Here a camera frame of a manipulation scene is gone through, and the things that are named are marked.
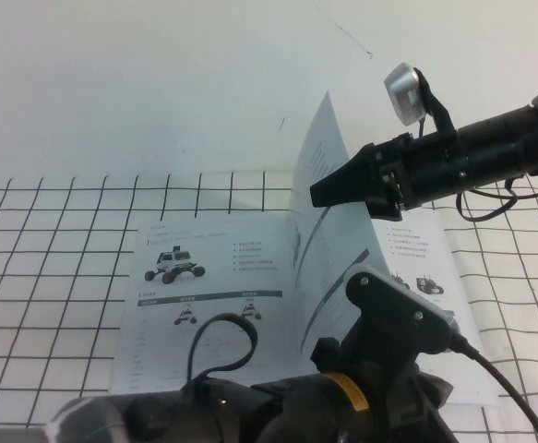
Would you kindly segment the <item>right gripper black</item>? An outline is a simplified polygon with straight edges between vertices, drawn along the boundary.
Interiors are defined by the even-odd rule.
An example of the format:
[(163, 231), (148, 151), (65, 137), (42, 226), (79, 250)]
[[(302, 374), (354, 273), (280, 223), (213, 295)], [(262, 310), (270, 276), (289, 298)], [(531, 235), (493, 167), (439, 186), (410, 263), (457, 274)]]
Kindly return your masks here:
[(372, 218), (401, 218), (423, 205), (408, 173), (404, 152), (414, 139), (409, 133), (387, 142), (363, 146), (341, 168), (310, 186), (315, 208), (364, 202)]

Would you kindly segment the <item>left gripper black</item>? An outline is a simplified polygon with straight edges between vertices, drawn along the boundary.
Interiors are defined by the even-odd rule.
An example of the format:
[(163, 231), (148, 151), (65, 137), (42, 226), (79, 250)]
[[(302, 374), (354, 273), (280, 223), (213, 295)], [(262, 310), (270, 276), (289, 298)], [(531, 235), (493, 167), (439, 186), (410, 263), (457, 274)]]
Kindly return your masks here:
[(318, 339), (311, 361), (319, 373), (345, 375), (365, 397), (371, 430), (447, 430), (439, 409), (452, 386), (422, 372), (421, 353), (439, 354), (454, 344), (445, 314), (400, 314), (396, 320), (361, 315), (342, 341)]

